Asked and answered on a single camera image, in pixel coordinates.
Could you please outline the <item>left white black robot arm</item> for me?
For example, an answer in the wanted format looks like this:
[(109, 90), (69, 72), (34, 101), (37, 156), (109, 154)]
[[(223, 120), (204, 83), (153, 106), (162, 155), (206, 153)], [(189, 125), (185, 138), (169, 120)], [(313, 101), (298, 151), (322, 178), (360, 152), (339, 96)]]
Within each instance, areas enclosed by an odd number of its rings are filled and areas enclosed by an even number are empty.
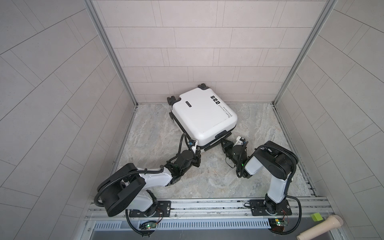
[(159, 169), (140, 169), (128, 163), (97, 188), (94, 204), (105, 208), (109, 217), (125, 210), (137, 210), (152, 216), (158, 208), (158, 200), (149, 190), (152, 187), (168, 187), (176, 184), (192, 167), (199, 167), (201, 151), (188, 149), (178, 153)]

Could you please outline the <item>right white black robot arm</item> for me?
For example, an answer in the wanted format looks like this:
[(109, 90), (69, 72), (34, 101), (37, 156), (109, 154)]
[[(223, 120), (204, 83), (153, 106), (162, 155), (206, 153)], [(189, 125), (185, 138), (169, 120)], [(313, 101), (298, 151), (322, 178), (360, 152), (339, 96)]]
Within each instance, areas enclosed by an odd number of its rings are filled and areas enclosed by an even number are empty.
[(293, 152), (272, 141), (267, 141), (248, 156), (247, 145), (248, 142), (242, 137), (238, 137), (235, 143), (221, 140), (223, 152), (234, 163), (233, 168), (238, 178), (248, 179), (263, 168), (269, 171), (271, 182), (263, 207), (268, 214), (276, 215), (288, 196), (298, 158)]

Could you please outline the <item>black white suitcase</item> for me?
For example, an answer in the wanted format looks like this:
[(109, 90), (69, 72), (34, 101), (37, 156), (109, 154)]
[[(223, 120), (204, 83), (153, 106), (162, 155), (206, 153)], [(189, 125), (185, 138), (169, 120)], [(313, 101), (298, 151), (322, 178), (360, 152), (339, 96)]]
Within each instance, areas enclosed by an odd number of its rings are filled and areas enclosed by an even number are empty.
[(167, 98), (170, 117), (187, 138), (197, 141), (201, 151), (208, 151), (232, 134), (237, 114), (205, 84), (198, 85), (178, 98)]

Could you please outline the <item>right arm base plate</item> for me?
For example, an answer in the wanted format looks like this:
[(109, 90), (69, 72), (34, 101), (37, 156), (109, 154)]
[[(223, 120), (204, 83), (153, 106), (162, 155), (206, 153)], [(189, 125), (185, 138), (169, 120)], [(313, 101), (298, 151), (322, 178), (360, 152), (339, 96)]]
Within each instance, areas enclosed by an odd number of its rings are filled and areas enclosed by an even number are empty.
[(289, 202), (285, 199), (281, 203), (276, 204), (273, 201), (249, 200), (249, 207), (252, 216), (291, 216), (292, 210)]

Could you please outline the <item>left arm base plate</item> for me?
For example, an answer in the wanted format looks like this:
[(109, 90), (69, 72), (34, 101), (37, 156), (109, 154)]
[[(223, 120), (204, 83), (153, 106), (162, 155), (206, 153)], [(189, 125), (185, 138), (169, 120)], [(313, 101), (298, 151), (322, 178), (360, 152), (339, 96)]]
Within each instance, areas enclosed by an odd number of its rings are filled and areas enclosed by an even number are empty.
[(152, 204), (148, 210), (141, 212), (139, 210), (130, 210), (130, 218), (158, 218), (169, 217), (171, 210), (171, 201), (157, 201)]

